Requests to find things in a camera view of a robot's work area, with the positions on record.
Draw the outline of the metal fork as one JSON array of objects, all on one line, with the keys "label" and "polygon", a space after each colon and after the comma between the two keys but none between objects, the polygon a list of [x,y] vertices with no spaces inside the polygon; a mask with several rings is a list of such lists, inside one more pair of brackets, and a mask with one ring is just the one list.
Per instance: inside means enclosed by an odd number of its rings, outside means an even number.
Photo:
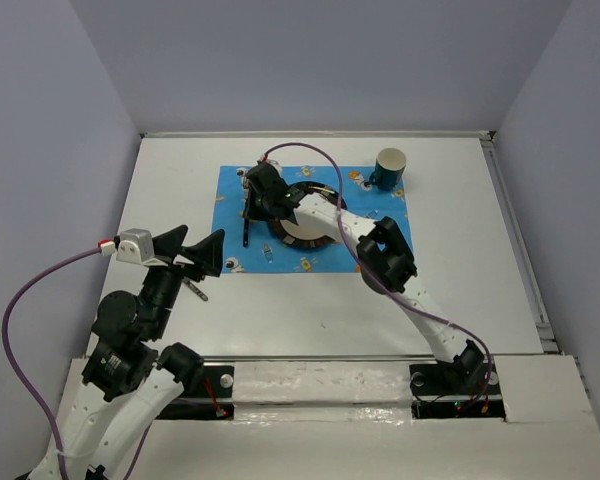
[{"label": "metal fork", "polygon": [[242,245],[246,248],[249,245],[249,229],[250,229],[250,210],[251,210],[251,186],[246,177],[242,179],[242,187],[244,191],[244,209],[242,212],[243,218],[243,235]]}]

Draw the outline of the metal spoon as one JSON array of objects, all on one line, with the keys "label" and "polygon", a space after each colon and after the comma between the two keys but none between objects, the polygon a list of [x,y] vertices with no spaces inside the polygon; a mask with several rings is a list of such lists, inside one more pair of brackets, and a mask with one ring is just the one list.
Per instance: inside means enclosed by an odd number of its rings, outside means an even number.
[{"label": "metal spoon", "polygon": [[204,301],[204,302],[209,301],[209,297],[202,290],[200,290],[194,283],[187,281],[187,282],[185,282],[185,286],[191,292],[193,292],[198,298],[200,298],[202,301]]}]

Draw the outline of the black rimmed dinner plate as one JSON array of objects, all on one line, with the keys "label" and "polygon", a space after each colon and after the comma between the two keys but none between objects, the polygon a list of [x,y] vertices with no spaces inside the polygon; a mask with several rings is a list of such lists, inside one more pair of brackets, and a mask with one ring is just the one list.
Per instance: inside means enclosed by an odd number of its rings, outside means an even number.
[{"label": "black rimmed dinner plate", "polygon": [[[338,193],[323,183],[301,181],[294,183],[294,186],[308,193],[316,193],[328,203],[336,205]],[[313,251],[335,243],[335,240],[328,235],[321,235],[316,230],[303,230],[287,220],[268,220],[267,227],[270,234],[280,240],[285,247],[296,250]]]}]

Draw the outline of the blue space-print cloth napkin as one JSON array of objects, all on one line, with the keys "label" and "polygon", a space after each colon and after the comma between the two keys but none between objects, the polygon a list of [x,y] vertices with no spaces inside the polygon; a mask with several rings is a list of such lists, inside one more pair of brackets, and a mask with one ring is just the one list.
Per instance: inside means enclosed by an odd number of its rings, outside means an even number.
[{"label": "blue space-print cloth napkin", "polygon": [[372,166],[220,169],[213,230],[230,273],[368,272],[393,289],[417,272],[404,186]]}]

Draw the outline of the dark green mug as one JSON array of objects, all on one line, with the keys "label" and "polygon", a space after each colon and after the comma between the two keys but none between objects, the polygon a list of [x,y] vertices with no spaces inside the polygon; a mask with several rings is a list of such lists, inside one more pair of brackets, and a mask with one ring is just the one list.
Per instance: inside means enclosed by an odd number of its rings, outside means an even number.
[{"label": "dark green mug", "polygon": [[392,147],[381,150],[369,177],[370,184],[382,191],[391,191],[401,180],[406,164],[406,155],[401,150]]}]

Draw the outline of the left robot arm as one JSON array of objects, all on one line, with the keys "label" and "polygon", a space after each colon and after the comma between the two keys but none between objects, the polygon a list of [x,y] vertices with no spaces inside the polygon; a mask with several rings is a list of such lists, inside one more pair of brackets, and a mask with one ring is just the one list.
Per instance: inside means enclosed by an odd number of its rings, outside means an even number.
[{"label": "left robot arm", "polygon": [[[144,229],[123,231],[44,270],[8,303],[2,320],[5,354],[51,427],[47,452],[26,478],[112,478],[129,449],[141,449],[162,411],[172,404],[193,404],[198,389],[210,396],[217,418],[226,418],[201,355],[182,343],[162,351],[150,346],[163,336],[181,286],[222,271],[224,230],[192,246],[184,244],[187,233],[185,225],[158,236]],[[37,282],[95,255],[144,267],[147,273],[138,293],[117,290],[100,300],[91,327],[96,346],[82,370],[70,411],[64,422],[58,422],[17,363],[9,342],[9,320],[18,299]]]}]

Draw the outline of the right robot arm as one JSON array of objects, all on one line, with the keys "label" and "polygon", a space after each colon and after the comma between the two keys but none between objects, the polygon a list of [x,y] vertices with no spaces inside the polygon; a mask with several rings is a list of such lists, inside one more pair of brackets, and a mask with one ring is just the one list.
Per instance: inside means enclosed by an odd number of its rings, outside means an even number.
[{"label": "right robot arm", "polygon": [[486,343],[444,318],[418,278],[414,254],[395,220],[372,220],[344,208],[342,173],[338,189],[327,194],[289,184],[281,168],[263,160],[242,175],[244,216],[249,220],[287,221],[341,243],[361,267],[366,285],[391,299],[424,337],[437,362],[436,382],[445,394],[486,394],[493,359]]}]

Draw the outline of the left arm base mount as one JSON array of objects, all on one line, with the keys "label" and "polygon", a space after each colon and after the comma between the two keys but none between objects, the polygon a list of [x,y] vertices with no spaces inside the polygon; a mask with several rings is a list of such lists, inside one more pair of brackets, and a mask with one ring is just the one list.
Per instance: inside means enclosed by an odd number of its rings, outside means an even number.
[{"label": "left arm base mount", "polygon": [[158,420],[229,421],[234,417],[233,364],[211,363],[204,367],[201,379],[167,405]]}]

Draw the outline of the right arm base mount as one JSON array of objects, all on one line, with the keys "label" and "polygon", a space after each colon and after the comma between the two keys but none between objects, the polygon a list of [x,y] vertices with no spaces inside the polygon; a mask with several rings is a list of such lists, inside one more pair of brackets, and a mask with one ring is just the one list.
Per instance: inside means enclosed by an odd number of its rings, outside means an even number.
[{"label": "right arm base mount", "polygon": [[479,377],[469,386],[453,387],[444,383],[442,366],[420,363],[409,366],[409,388],[412,396],[411,413],[415,420],[450,420],[464,418],[506,419],[501,385],[496,366],[488,379],[485,393],[487,364]]}]

